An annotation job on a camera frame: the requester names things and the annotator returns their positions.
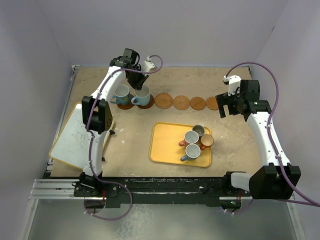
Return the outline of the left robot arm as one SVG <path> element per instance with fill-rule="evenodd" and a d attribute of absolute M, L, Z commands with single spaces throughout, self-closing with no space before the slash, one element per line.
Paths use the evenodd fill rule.
<path fill-rule="evenodd" d="M 99 87 L 81 100 L 82 122 L 90 134 L 88 161 L 79 176 L 79 183 L 91 196 L 103 191 L 102 153 L 104 139 L 111 128 L 113 116 L 109 104 L 114 98 L 121 82 L 126 79 L 134 90 L 141 90 L 149 74 L 156 73 L 157 67 L 147 60 L 144 66 L 139 64 L 140 55 L 126 48 L 121 56 L 110 61 L 108 72 Z"/>

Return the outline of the dark wooden saucer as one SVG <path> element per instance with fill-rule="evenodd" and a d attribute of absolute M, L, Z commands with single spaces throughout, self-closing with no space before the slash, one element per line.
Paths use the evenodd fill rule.
<path fill-rule="evenodd" d="M 137 105 L 137 107 L 140 109 L 149 109 L 154 105 L 154 103 L 155 103 L 155 99 L 154 99 L 154 96 L 151 94 L 149 103 L 147 105 L 145 105 L 145 106 Z"/>
<path fill-rule="evenodd" d="M 134 106 L 134 104 L 132 104 L 131 100 L 129 100 L 127 104 L 117 103 L 116 105 L 119 109 L 122 109 L 122 110 L 129 110 Z"/>

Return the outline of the woven rattan coaster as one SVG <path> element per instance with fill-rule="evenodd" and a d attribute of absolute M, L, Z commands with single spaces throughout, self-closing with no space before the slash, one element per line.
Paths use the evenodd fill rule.
<path fill-rule="evenodd" d="M 173 98 L 168 93 L 159 93 L 154 98 L 154 103 L 158 108 L 167 109 L 173 104 Z"/>
<path fill-rule="evenodd" d="M 173 99 L 173 106 L 178 110 L 186 110 L 190 106 L 190 99 L 184 95 L 178 95 Z"/>

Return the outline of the light wooden coaster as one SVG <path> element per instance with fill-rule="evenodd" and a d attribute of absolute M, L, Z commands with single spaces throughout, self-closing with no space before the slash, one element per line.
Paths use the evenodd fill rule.
<path fill-rule="evenodd" d="M 199 96 L 195 96 L 190 100 L 190 106 L 197 111 L 203 110 L 206 107 L 206 101 Z"/>
<path fill-rule="evenodd" d="M 217 111 L 219 109 L 218 103 L 217 103 L 217 99 L 215 96 L 210 96 L 206 99 L 206 106 L 210 109 L 210 110 L 214 110 Z"/>

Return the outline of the orange copper mug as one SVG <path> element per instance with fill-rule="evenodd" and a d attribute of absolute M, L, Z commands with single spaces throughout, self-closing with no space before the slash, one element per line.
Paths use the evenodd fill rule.
<path fill-rule="evenodd" d="M 204 134 L 200 138 L 201 150 L 211 147 L 214 144 L 214 138 L 210 134 Z"/>

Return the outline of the blue mug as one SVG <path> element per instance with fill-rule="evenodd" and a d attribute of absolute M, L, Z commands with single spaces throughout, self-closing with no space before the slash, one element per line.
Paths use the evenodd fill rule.
<path fill-rule="evenodd" d="M 180 158 L 181 162 L 193 161 L 201 154 L 201 148 L 197 144 L 189 144 L 185 148 L 185 155 Z"/>
<path fill-rule="evenodd" d="M 131 99 L 131 103 L 133 105 L 145 107 L 149 104 L 151 99 L 151 91 L 149 87 L 143 85 L 140 90 L 136 89 L 134 94 L 135 96 Z"/>
<path fill-rule="evenodd" d="M 111 103 L 126 106 L 130 102 L 130 88 L 127 85 L 121 84 L 117 87 Z"/>

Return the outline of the small grey cup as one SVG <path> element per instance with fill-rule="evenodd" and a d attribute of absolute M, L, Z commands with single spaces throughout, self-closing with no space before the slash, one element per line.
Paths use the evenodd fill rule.
<path fill-rule="evenodd" d="M 205 134 L 205 128 L 202 125 L 199 125 L 199 124 L 194 125 L 192 127 L 192 130 L 194 132 L 196 132 L 200 138 Z"/>

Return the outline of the pink printed mug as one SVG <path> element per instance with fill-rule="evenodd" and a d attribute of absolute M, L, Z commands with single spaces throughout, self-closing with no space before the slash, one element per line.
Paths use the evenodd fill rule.
<path fill-rule="evenodd" d="M 178 143 L 180 147 L 184 147 L 190 144 L 196 144 L 199 141 L 199 135 L 196 131 L 187 131 L 184 135 L 184 139 Z"/>

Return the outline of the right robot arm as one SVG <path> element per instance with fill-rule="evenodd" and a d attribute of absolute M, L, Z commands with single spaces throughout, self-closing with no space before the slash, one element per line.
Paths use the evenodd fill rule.
<path fill-rule="evenodd" d="M 301 177 L 298 166 L 291 165 L 280 145 L 273 121 L 269 118 L 271 107 L 267 100 L 260 99 L 258 80 L 242 80 L 237 75 L 225 77 L 228 91 L 216 95 L 221 118 L 226 116 L 227 106 L 230 115 L 241 114 L 250 127 L 258 147 L 261 168 L 254 174 L 241 171 L 228 171 L 222 183 L 222 190 L 228 196 L 240 189 L 251 194 L 253 199 L 288 200 L 293 189 L 287 183 L 284 173 L 293 185 Z"/>

